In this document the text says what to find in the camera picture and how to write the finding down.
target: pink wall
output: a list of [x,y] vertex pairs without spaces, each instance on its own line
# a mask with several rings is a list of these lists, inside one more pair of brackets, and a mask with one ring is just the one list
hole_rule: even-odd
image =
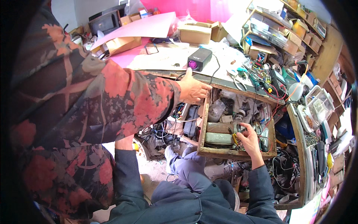
[[141,0],[145,8],[157,7],[162,13],[176,12],[176,16],[190,15],[198,22],[212,21],[226,22],[232,13],[228,2],[231,0]]

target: wooden drawer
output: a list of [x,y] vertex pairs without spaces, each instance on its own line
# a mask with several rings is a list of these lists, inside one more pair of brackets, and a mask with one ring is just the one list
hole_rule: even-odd
[[[208,112],[209,112],[209,102],[210,99],[205,99],[204,102],[204,113],[203,113],[203,122],[199,135],[198,141],[198,155],[212,157],[212,158],[221,158],[221,159],[238,159],[243,161],[251,161],[250,156],[245,151],[237,151],[231,149],[216,149],[205,147],[205,135],[206,135],[206,127],[208,121]],[[271,148],[269,152],[261,152],[264,160],[273,158],[277,156],[276,150],[276,137],[275,137],[275,125],[274,121],[270,121],[267,126],[268,128],[268,137],[271,141],[268,142],[268,149]]]

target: person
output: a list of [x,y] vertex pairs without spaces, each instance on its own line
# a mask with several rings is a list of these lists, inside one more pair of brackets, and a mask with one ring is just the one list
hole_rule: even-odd
[[10,139],[23,181],[33,200],[72,219],[114,204],[115,161],[101,143],[160,123],[178,102],[211,89],[191,69],[172,81],[93,57],[46,3],[27,28],[10,84]]
[[205,157],[184,150],[174,153],[165,149],[167,172],[177,174],[173,182],[162,181],[154,190],[151,205],[143,197],[136,152],[132,139],[122,139],[115,149],[113,170],[116,207],[111,210],[109,223],[283,223],[274,208],[274,189],[258,146],[257,134],[249,124],[237,133],[251,157],[249,172],[250,202],[246,214],[233,211],[235,200],[227,180],[211,182],[204,173]]

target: floral patterned coat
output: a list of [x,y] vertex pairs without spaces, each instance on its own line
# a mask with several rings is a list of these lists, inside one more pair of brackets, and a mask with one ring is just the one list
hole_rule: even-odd
[[111,154],[101,143],[165,119],[179,85],[106,63],[74,44],[43,7],[11,80],[10,136],[35,201],[73,219],[114,204]]

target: gray pants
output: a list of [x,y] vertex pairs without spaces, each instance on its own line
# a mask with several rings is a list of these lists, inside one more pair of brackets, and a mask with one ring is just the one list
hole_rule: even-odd
[[191,189],[192,192],[200,194],[212,182],[204,173],[206,157],[198,156],[196,151],[191,151],[191,147],[186,148],[183,152],[184,157],[178,155],[170,165],[172,170],[178,175],[178,179],[174,180],[173,183],[178,186],[184,185]]

